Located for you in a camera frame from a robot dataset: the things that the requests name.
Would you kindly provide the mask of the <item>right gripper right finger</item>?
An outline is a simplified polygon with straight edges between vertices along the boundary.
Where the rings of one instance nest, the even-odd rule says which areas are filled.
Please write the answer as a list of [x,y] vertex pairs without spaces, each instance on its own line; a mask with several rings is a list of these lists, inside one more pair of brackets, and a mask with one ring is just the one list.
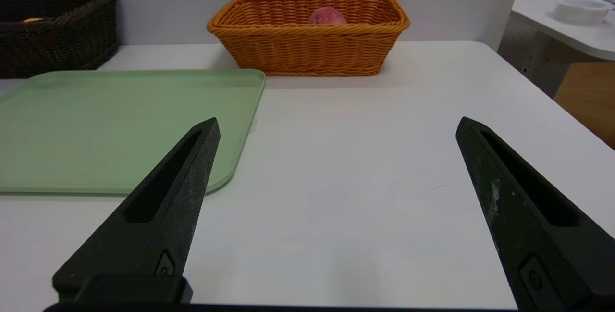
[[614,238],[486,125],[455,138],[517,308],[612,312]]

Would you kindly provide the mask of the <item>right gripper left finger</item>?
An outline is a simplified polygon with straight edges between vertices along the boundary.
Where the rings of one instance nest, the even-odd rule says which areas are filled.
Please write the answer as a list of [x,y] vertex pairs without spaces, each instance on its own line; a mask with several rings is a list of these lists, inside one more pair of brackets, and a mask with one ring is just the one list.
[[53,275],[60,303],[189,303],[183,277],[220,141],[193,126]]

